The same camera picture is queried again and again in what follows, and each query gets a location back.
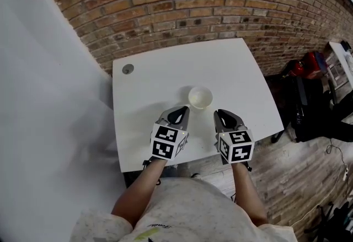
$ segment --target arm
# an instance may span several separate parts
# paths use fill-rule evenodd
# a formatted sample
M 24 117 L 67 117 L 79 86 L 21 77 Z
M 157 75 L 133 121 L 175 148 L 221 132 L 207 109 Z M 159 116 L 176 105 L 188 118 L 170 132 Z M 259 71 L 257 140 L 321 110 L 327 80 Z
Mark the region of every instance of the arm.
M 268 223 L 265 207 L 250 178 L 248 169 L 242 163 L 232 164 L 232 169 L 236 184 L 237 205 L 248 214 L 257 227 Z
M 166 163 L 167 161 L 162 159 L 151 162 L 116 201 L 111 214 L 125 218 L 132 227 L 135 227 L 151 199 Z

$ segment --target white bowl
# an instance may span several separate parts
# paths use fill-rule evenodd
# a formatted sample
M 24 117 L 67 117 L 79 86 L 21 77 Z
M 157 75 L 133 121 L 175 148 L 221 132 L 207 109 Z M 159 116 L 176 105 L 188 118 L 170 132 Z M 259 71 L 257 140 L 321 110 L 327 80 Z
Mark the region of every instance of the white bowl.
M 212 92 L 203 86 L 193 87 L 189 92 L 189 103 L 191 106 L 203 110 L 211 105 L 213 101 Z

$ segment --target white t-shirt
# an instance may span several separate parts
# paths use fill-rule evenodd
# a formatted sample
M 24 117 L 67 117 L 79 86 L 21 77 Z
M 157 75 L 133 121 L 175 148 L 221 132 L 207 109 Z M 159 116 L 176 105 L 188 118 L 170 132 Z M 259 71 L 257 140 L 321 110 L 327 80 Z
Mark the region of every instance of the white t-shirt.
M 82 213 L 70 242 L 296 242 L 291 227 L 256 227 L 249 216 L 214 186 L 187 178 L 161 179 L 133 229 L 107 213 Z

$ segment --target person's right arm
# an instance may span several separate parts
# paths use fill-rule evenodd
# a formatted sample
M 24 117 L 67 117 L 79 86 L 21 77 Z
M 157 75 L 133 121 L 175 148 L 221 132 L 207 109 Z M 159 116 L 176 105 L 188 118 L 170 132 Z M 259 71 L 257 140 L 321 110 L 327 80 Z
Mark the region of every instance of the person's right arm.
M 236 184 L 236 203 L 257 227 L 269 223 L 267 213 L 255 189 L 249 171 L 242 163 L 232 164 Z

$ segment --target table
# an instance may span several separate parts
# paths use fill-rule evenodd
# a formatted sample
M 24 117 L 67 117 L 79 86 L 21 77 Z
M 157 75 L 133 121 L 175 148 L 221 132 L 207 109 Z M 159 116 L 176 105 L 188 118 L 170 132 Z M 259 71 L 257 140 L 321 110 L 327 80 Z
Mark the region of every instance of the table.
M 132 64 L 134 70 L 123 74 Z M 161 113 L 188 103 L 193 86 L 213 93 L 202 112 L 191 111 L 188 143 L 174 165 L 217 154 L 213 112 L 229 110 L 251 129 L 255 141 L 282 131 L 266 81 L 244 40 L 198 42 L 154 50 L 113 62 L 114 120 L 122 172 L 143 169 L 151 157 L 149 137 Z
M 349 70 L 349 67 L 348 67 L 348 64 L 347 64 L 347 61 L 345 58 L 346 51 L 344 51 L 344 49 L 340 43 L 330 42 L 329 44 L 330 44 L 333 52 L 336 54 L 339 62 L 341 63 L 341 66 L 347 76 L 348 82 L 350 83 L 351 87 L 353 88 L 353 75 L 352 75 L 352 72 Z

